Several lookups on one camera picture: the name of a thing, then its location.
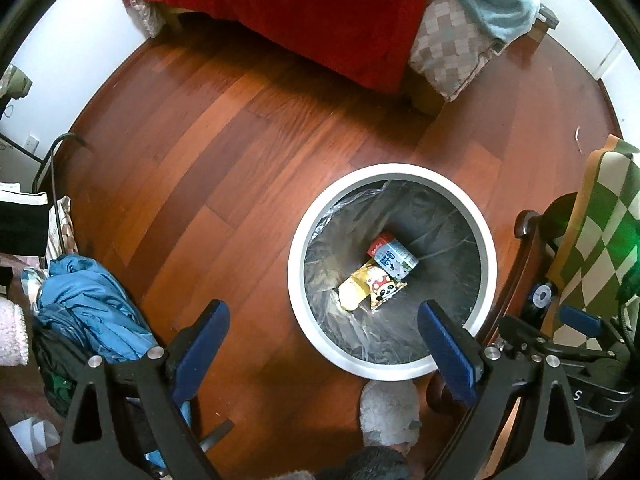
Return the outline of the pink fuzzy cloth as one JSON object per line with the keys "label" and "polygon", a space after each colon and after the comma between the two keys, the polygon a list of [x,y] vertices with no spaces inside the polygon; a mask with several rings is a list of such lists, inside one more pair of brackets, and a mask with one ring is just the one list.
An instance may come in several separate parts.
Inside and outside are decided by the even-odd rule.
{"label": "pink fuzzy cloth", "polygon": [[0,301],[0,365],[24,366],[29,359],[29,339],[23,309],[6,297]]}

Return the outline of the red bed blanket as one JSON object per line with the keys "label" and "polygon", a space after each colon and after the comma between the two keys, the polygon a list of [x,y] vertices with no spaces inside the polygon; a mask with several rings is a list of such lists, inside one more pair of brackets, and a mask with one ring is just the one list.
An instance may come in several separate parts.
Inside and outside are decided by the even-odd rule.
{"label": "red bed blanket", "polygon": [[[122,0],[130,6],[136,0]],[[364,88],[398,92],[427,0],[141,0],[238,22]]]}

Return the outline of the yellow panda snack wrapper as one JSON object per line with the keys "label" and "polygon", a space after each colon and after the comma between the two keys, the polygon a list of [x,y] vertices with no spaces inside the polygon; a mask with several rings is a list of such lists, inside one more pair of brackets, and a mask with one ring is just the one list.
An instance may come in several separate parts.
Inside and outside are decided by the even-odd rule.
{"label": "yellow panda snack wrapper", "polygon": [[338,286],[338,300],[345,311],[355,311],[366,299],[370,300],[370,309],[376,310],[406,286],[370,259]]}

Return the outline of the dark wooden chair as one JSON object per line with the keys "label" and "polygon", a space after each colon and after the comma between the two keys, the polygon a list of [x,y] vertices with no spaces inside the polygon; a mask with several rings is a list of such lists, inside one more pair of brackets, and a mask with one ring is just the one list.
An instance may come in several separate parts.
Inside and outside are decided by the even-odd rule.
{"label": "dark wooden chair", "polygon": [[[483,347],[494,346],[506,356],[513,359],[539,360],[541,356],[528,358],[523,353],[514,350],[500,337],[499,322],[506,315],[519,318],[524,311],[524,306],[530,291],[534,285],[541,281],[544,272],[550,264],[550,258],[544,249],[544,242],[539,232],[540,217],[535,211],[523,210],[516,217],[514,224],[514,236],[520,242],[518,254],[509,272],[506,284],[504,284],[496,301],[495,307],[490,312],[488,321],[480,329],[475,340]],[[448,398],[452,398],[446,387],[442,375],[439,380],[427,389],[427,403],[434,410],[441,410]],[[506,430],[508,440],[518,408],[512,408],[506,424],[502,430]]]}

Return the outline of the blue jacket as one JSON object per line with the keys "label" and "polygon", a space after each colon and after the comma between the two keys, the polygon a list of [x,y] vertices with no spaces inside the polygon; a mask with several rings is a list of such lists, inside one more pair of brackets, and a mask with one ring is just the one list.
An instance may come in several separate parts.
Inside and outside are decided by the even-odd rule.
{"label": "blue jacket", "polygon": [[96,260],[67,255],[50,263],[37,301],[43,326],[110,363],[142,358],[157,341],[119,281]]}

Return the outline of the white round trash bin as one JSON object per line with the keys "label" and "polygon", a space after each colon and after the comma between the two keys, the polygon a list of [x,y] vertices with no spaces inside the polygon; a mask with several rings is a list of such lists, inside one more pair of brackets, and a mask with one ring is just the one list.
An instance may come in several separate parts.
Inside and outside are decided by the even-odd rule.
{"label": "white round trash bin", "polygon": [[306,249],[319,220],[350,192],[378,181],[409,181],[425,185],[449,200],[468,222],[480,253],[482,282],[470,316],[464,324],[455,323],[471,335],[477,335],[489,318],[497,286],[497,256],[488,225],[469,195],[454,182],[423,167],[381,164],[356,170],[331,184],[309,206],[295,231],[288,255],[288,294],[298,326],[314,348],[341,370],[362,378],[401,382],[430,374],[435,369],[431,351],[425,358],[406,364],[374,364],[353,358],[322,332],[308,304],[304,281]]}

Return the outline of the checkered beige quilt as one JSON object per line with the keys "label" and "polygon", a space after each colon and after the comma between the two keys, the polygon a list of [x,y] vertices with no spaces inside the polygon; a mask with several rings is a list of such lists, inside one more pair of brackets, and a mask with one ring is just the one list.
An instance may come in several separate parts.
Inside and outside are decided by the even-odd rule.
{"label": "checkered beige quilt", "polygon": [[408,65],[451,102],[505,47],[501,40],[487,36],[458,0],[430,0]]}

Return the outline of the DHA pure milk carton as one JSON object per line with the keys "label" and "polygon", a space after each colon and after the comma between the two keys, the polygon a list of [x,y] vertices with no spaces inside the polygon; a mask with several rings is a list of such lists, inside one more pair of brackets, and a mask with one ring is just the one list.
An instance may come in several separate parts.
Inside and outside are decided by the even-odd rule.
{"label": "DHA pure milk carton", "polygon": [[419,263],[389,232],[382,232],[371,243],[367,254],[395,281],[403,280]]}

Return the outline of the green white checkered tablecloth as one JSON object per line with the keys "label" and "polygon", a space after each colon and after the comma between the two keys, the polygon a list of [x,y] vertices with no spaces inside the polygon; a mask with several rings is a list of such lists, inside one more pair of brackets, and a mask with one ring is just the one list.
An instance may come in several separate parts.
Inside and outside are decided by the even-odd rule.
{"label": "green white checkered tablecloth", "polygon": [[639,149],[609,136],[588,156],[582,187],[551,203],[539,232],[554,251],[546,274],[559,294],[558,306],[547,316],[553,340],[602,347],[562,320],[562,309],[569,307],[603,321],[622,321],[622,341],[638,346]]}

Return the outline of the black trash bag liner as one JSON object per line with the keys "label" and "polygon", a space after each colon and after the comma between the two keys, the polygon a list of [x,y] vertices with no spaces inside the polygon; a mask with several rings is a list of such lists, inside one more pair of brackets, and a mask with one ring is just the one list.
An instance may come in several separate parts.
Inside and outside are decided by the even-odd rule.
{"label": "black trash bag liner", "polygon": [[[363,299],[340,306],[338,288],[368,259],[375,237],[390,233],[418,260],[405,286],[376,309]],[[378,181],[350,192],[320,220],[304,263],[306,296],[322,332],[353,358],[406,364],[430,353],[416,312],[434,299],[464,324],[475,306],[482,271],[468,222],[439,192],[409,181]]]}

